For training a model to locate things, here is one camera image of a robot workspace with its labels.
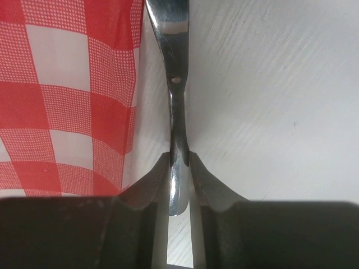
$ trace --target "metal utensil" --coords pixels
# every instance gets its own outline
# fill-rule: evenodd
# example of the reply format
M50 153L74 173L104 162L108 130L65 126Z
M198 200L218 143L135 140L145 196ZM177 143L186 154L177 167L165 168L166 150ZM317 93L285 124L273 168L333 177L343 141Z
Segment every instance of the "metal utensil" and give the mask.
M169 93L171 119L169 215L184 212L190 180L189 148L185 121L185 87L188 75L188 0L146 0L160 47Z

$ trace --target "red square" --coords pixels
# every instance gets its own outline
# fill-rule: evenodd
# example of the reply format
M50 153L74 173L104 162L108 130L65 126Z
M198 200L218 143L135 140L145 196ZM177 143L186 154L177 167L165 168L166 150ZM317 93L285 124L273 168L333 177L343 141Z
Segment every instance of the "red square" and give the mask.
M6 161L0 163L0 189L21 189L20 180L12 165L12 162Z
M41 85L50 129L91 136L90 93Z
M136 86L133 50L112 50L106 44L89 38L91 92L131 106Z
M85 0L87 35L112 49L133 49L130 20L132 1Z
M0 129L0 137L12 161L55 163L49 130Z
M44 191L42 189L24 189L26 196L35 197L49 197L49 196L61 196L61 192Z
M0 82L0 128L49 129L40 85Z
M94 193L94 172L78 166L57 164L61 191L82 196Z
M130 14L132 41L134 43L134 48L140 47L143 14L144 14L143 1L134 0L132 3L131 14Z
M0 70L0 81L38 83L25 25L0 22Z
M126 126L128 126L127 139L126 139L126 153L129 153L132 150L134 144L134 135L135 135L135 124L136 124L136 108L131 108L130 117Z
M102 141L94 139L93 145L94 171L121 189L125 157Z
M95 196L110 196L118 195L120 189L116 188L110 181L101 175L94 173L94 195Z
M91 93L92 137L124 155L131 108L118 101Z
M12 24L25 24L24 14L22 13L21 8L21 0L1 0L0 21Z
M22 0L27 24L86 34L83 0Z
M13 166L23 189L61 192L56 164L43 161L14 161Z

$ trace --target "red and white checkered cloth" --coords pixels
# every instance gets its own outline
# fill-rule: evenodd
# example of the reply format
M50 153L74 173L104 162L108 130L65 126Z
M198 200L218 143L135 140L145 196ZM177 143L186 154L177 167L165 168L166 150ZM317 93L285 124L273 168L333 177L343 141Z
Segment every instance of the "red and white checkered cloth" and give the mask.
M0 0L0 196L130 184L142 0Z

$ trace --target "shiny metal handle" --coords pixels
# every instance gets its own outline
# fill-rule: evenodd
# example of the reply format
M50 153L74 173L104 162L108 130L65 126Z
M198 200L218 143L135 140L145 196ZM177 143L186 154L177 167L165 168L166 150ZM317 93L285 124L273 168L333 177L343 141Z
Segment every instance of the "shiny metal handle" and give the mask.
M176 216L184 212L189 201L190 151L185 121L188 0L146 0L146 6L166 71L171 119L169 215Z

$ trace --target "white table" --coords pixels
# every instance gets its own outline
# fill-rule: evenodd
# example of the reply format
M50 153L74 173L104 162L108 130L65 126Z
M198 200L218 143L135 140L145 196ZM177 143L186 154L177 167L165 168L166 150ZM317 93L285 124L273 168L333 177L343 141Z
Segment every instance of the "white table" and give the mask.
M188 140L251 200L359 202L359 1L191 0ZM134 174L169 148L164 67L148 17ZM191 266L189 216L168 262Z

